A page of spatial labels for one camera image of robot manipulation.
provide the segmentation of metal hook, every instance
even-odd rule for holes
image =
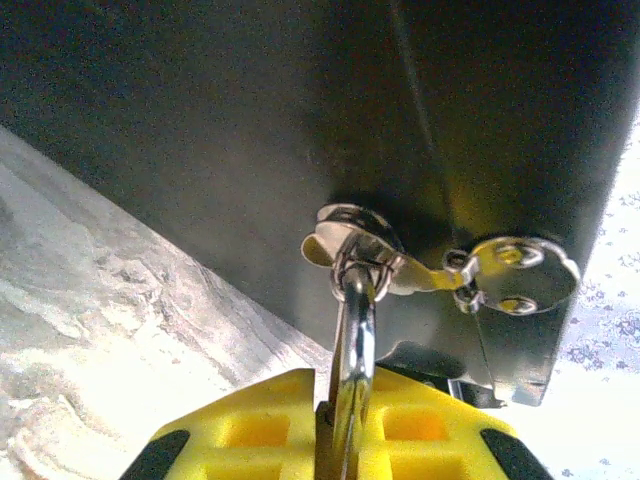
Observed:
[[[334,406],[332,478],[353,479],[369,407],[375,369],[375,303],[391,275],[354,262],[338,278],[340,310],[329,402]]]

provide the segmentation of metal ring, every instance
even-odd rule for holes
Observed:
[[[344,302],[331,372],[335,407],[330,478],[351,477],[357,469],[375,369],[375,285],[369,269],[354,263],[342,275]]]
[[[393,278],[393,269],[388,265],[381,265],[362,260],[353,260],[349,257],[348,254],[351,248],[348,245],[346,245],[346,247],[347,248],[340,249],[336,256],[335,262],[333,263],[333,268],[331,269],[331,293],[333,293],[333,296],[337,300],[344,302],[344,288],[342,286],[342,278],[344,276],[344,273],[351,266],[357,264],[368,268],[369,271],[378,271],[378,277],[375,284],[375,301],[379,302],[389,291],[389,286],[391,285],[391,280]]]

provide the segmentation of marble floor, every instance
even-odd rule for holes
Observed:
[[[640,478],[640,122],[542,407],[555,478]],[[160,424],[330,353],[0,128],[0,479],[115,479]]]

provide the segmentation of hinge plate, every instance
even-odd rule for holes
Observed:
[[[481,305],[509,315],[544,312],[570,297],[580,281],[579,269],[565,251],[540,238],[489,239],[470,253],[448,251],[442,269],[430,269],[404,251],[384,218],[349,204],[318,212],[302,254],[314,265],[331,268],[347,239],[356,245],[353,260],[391,269],[389,293],[450,290],[466,313]]]

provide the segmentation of black rubber edge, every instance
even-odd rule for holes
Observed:
[[[120,480],[163,480],[191,434],[176,430],[149,442]]]
[[[482,430],[480,435],[509,480],[553,480],[533,453],[517,438],[492,428]]]

